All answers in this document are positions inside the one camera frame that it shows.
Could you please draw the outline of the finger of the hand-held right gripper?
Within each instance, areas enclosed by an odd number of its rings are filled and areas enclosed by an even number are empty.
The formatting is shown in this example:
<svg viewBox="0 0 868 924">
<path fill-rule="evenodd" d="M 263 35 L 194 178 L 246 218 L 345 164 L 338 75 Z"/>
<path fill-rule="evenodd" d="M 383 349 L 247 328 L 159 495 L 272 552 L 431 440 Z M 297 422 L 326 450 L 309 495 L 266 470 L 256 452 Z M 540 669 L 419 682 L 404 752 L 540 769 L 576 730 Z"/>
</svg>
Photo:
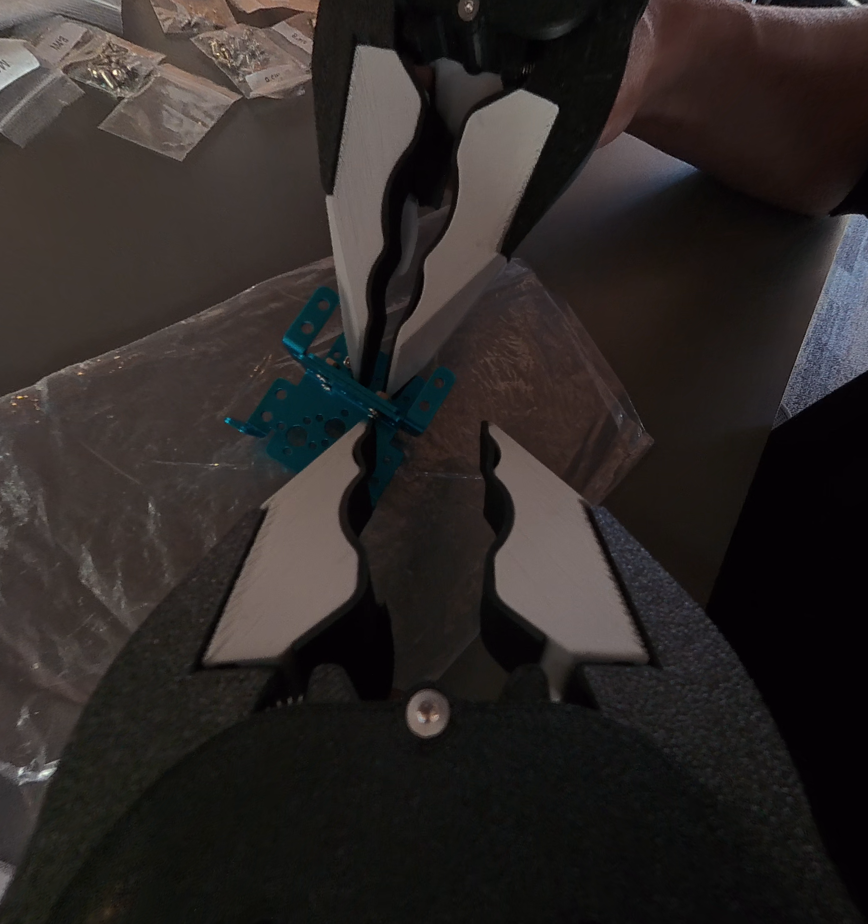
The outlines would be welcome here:
<svg viewBox="0 0 868 924">
<path fill-rule="evenodd" d="M 554 102 L 514 90 L 466 118 L 451 218 L 428 251 L 420 294 L 396 336 L 390 390 L 399 390 L 428 363 L 506 265 L 502 242 L 557 113 Z"/>
<path fill-rule="evenodd" d="M 350 370 L 370 386 L 386 325 L 386 293 L 407 271 L 418 209 L 402 171 L 414 150 L 422 97 L 397 53 L 359 44 L 326 210 Z"/>
</svg>

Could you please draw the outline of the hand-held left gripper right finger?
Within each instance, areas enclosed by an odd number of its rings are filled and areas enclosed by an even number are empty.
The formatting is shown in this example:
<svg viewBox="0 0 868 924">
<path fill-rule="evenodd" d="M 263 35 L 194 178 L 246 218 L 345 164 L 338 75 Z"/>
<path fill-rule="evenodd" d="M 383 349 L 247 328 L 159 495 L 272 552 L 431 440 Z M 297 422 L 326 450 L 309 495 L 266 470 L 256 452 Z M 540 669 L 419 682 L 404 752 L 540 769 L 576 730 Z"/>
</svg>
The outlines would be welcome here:
<svg viewBox="0 0 868 924">
<path fill-rule="evenodd" d="M 586 503 L 483 422 L 486 555 L 481 636 L 499 664 L 648 664 Z"/>
</svg>

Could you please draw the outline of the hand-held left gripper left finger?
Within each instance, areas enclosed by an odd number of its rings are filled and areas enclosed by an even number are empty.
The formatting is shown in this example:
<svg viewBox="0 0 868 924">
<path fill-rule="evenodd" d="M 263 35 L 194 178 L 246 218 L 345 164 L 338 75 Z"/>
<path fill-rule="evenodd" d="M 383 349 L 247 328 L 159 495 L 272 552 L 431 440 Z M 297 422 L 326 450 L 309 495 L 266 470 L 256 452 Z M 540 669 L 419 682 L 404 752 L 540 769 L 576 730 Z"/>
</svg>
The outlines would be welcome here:
<svg viewBox="0 0 868 924">
<path fill-rule="evenodd" d="M 264 504 L 203 665 L 278 664 L 293 644 L 355 595 L 359 555 L 345 501 L 363 475 L 360 422 Z"/>
</svg>

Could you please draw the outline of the blue metal bracket assembly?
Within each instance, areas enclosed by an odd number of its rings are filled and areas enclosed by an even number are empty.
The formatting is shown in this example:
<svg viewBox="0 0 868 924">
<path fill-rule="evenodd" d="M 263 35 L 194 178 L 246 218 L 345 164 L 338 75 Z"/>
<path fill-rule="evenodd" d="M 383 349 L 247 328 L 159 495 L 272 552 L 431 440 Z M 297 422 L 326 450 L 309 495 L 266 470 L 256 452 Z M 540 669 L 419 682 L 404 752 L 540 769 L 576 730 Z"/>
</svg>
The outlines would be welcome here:
<svg viewBox="0 0 868 924">
<path fill-rule="evenodd" d="M 377 504 L 402 464 L 400 433 L 421 435 L 445 401 L 455 377 L 445 367 L 428 380 L 413 377 L 393 398 L 360 385 L 350 371 L 345 336 L 318 355 L 312 341 L 321 332 L 339 298 L 329 287 L 318 287 L 283 337 L 291 357 L 300 364 L 298 384 L 276 380 L 246 421 L 225 422 L 249 436 L 267 441 L 266 451 L 289 471 L 298 473 L 357 423 L 375 422 L 376 462 L 369 492 Z"/>
</svg>

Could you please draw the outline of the person's right forearm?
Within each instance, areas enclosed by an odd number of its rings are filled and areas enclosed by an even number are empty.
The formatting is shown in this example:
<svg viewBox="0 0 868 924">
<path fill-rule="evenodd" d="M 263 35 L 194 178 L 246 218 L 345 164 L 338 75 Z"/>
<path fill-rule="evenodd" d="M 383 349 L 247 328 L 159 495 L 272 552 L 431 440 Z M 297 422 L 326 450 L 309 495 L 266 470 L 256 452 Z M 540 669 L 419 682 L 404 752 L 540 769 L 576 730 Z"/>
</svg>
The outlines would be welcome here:
<svg viewBox="0 0 868 924">
<path fill-rule="evenodd" d="M 624 132 L 760 201 L 841 210 L 868 168 L 868 6 L 649 2 L 598 145 Z"/>
</svg>

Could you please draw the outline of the clear plastic bag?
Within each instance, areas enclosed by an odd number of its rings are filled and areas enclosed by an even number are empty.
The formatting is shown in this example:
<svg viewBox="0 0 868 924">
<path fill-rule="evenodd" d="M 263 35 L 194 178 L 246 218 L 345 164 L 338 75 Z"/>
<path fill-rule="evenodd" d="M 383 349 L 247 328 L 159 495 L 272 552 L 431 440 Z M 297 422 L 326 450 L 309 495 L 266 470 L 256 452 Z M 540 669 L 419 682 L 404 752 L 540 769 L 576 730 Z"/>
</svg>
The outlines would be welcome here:
<svg viewBox="0 0 868 924">
<path fill-rule="evenodd" d="M 0 399 L 0 783 L 35 802 L 130 633 L 289 479 L 230 428 L 300 371 L 281 344 L 331 258 L 259 283 Z M 440 676 L 478 630 L 480 423 L 600 503 L 652 445 L 586 330 L 515 260 L 435 365 L 456 384 L 363 534 L 395 683 Z"/>
</svg>

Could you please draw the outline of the pile of small screw bags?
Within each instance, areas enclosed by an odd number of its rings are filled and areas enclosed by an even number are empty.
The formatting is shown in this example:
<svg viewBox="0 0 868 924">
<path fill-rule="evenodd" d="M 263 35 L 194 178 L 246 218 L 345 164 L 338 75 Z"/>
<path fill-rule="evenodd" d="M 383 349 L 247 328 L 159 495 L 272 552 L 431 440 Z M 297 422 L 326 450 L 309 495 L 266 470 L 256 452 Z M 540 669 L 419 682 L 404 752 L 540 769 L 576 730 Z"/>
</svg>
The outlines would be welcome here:
<svg viewBox="0 0 868 924">
<path fill-rule="evenodd" d="M 235 101 L 303 93 L 318 5 L 152 2 L 228 89 L 126 39 L 123 2 L 0 2 L 0 135 L 25 146 L 92 88 L 116 102 L 102 130 L 182 161 Z"/>
</svg>

